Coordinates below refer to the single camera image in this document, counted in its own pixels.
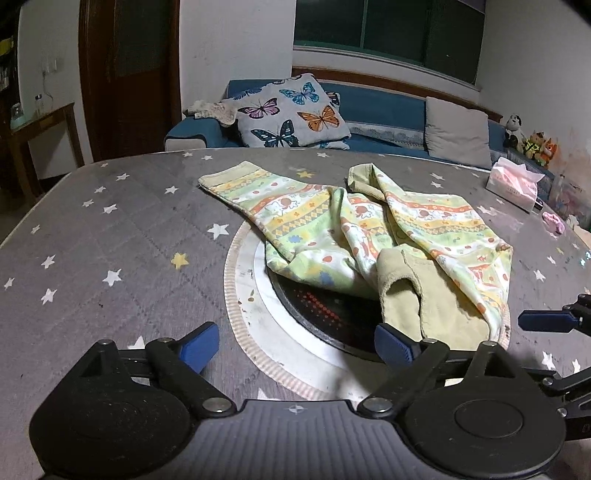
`plush toy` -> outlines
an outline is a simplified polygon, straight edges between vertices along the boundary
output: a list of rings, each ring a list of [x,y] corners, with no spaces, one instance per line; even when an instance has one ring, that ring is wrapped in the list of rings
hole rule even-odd
[[[509,117],[505,125],[505,141],[503,142],[503,147],[517,149],[517,146],[523,142],[525,142],[525,135],[521,131],[521,117],[513,114]]]
[[[544,132],[534,132],[530,135],[525,143],[520,145],[520,151],[530,160],[541,162],[541,153],[544,151],[547,140],[544,139]]]
[[[550,138],[546,142],[546,145],[542,152],[540,152],[540,165],[542,165],[544,168],[548,168],[548,164],[550,163],[550,160],[554,158],[554,155],[556,154],[557,150],[558,141],[552,142],[552,139]]]

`wooden door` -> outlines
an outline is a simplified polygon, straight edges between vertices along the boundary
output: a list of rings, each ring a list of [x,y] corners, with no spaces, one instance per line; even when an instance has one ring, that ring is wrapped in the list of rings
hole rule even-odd
[[[80,81],[95,161],[162,151],[180,121],[179,0],[82,0]]]

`pink object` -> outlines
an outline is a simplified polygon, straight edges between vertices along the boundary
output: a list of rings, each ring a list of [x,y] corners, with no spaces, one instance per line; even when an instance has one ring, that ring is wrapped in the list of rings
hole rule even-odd
[[[544,212],[542,213],[542,220],[556,231],[557,234],[562,235],[564,233],[564,224],[558,215],[555,213]]]

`butterfly pillow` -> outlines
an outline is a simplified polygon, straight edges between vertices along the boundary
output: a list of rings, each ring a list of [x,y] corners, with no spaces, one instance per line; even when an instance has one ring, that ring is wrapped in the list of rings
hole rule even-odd
[[[233,100],[248,147],[316,146],[351,136],[334,103],[337,96],[329,97],[311,73],[247,90]]]

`blue gripper pad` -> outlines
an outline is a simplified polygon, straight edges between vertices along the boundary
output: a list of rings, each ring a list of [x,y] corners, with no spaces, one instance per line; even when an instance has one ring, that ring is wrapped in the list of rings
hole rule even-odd
[[[517,322],[526,332],[568,333],[579,325],[579,320],[565,310],[524,310]]]
[[[194,332],[179,340],[181,347],[178,357],[197,373],[201,372],[220,344],[220,332],[213,322],[207,322]]]
[[[379,357],[393,369],[409,366],[420,353],[417,342],[384,323],[375,328],[374,346]]]

